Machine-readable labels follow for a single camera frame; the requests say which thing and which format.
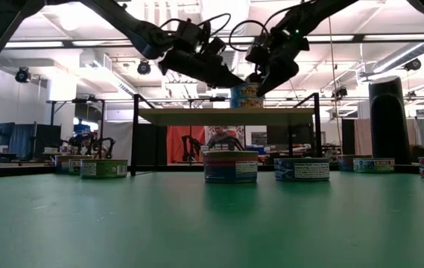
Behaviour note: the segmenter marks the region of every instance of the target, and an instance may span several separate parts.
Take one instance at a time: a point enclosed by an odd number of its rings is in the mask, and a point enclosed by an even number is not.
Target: black speaker
[[[411,162],[405,122],[402,82],[391,76],[369,85],[370,127],[374,158],[394,158],[396,164]]]

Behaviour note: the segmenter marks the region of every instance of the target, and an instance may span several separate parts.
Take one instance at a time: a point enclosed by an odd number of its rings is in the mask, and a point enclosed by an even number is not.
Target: red curtain
[[[183,155],[182,136],[190,135],[190,127],[168,126],[167,129],[167,164],[172,162],[181,162]],[[193,126],[192,137],[196,138],[201,144],[205,143],[205,127]],[[190,143],[187,139],[187,150],[190,151]]]

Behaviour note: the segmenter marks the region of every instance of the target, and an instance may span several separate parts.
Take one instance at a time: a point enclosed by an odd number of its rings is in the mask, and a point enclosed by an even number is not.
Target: wooden shelf
[[[288,126],[312,123],[312,108],[293,109],[139,109],[157,126]]]

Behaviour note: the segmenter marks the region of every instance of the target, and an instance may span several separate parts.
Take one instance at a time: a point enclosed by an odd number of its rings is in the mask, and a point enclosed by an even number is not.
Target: man
[[[207,146],[211,149],[216,144],[228,144],[228,150],[235,150],[231,135],[227,133],[224,126],[215,126],[215,134],[210,138]]]
[[[102,147],[102,158],[104,159],[107,153],[107,148],[105,146]],[[92,141],[91,135],[85,135],[83,137],[83,146],[80,149],[81,155],[86,156],[94,156],[94,158],[98,158],[99,152],[97,150],[94,150],[94,144]]]

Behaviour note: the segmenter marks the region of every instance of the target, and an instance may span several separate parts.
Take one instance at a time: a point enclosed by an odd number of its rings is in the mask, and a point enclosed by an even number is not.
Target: barcode
[[[127,174],[127,166],[118,166],[117,167],[117,175]]]

